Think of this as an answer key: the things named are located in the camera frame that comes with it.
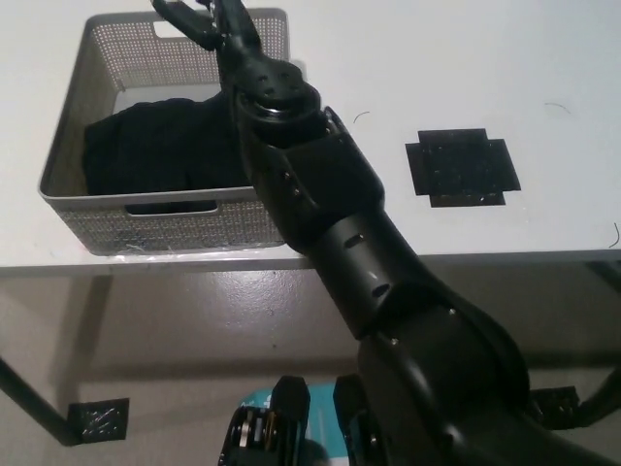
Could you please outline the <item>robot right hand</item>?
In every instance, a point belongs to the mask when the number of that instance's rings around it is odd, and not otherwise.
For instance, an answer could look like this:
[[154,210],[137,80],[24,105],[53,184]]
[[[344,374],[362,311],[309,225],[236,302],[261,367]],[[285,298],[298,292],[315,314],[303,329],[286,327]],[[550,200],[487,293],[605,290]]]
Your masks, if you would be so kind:
[[153,1],[153,9],[192,42],[216,53],[221,86],[277,114],[320,108],[320,97],[294,64],[268,56],[241,1],[203,1],[201,14],[182,1]]

